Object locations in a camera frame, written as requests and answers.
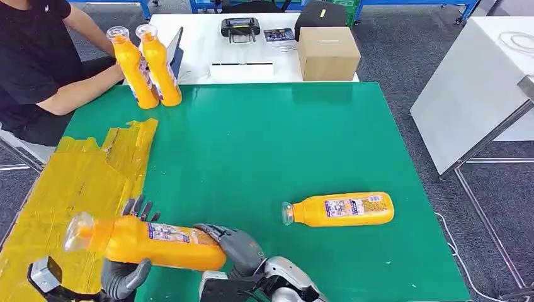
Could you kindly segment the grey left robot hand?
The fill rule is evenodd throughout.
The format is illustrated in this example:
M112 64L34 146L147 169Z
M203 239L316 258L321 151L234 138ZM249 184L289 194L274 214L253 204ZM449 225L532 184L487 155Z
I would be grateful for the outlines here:
M123 216L132 216L147 221L152 202L145 202L145 196L128 199L122 210ZM137 288L141 286L152 268L150 259L140 263L115 262L103 259L101 270L101 291L98 301L134 301Z

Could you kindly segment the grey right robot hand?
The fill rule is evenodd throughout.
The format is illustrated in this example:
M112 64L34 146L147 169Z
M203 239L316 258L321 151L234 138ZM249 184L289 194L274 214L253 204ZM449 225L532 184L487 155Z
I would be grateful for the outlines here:
M207 223L194 227L210 235L232 261L231 279L253 276L266 260L264 250L245 231Z

